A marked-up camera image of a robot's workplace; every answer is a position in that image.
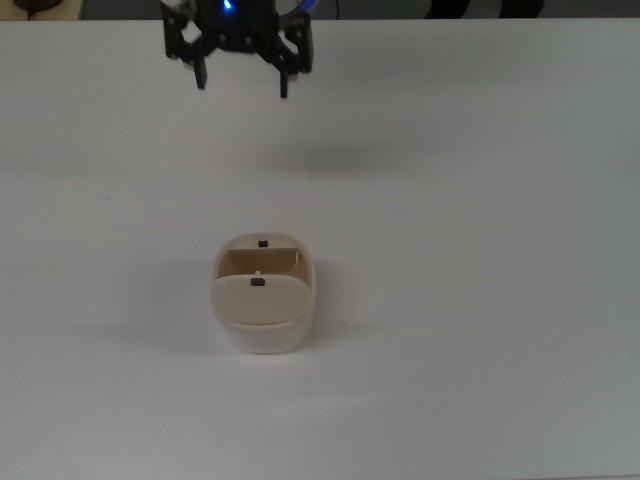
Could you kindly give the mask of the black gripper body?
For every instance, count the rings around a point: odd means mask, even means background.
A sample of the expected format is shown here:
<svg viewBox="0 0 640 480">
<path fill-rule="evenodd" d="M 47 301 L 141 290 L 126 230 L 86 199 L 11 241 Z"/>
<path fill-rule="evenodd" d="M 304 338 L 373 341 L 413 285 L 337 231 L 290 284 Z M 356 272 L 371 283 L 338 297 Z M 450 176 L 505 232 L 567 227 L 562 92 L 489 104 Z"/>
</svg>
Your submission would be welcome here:
<svg viewBox="0 0 640 480">
<path fill-rule="evenodd" d="M 198 5 L 195 24 L 207 46 L 239 53 L 271 53 L 279 32 L 274 5 Z"/>
</svg>

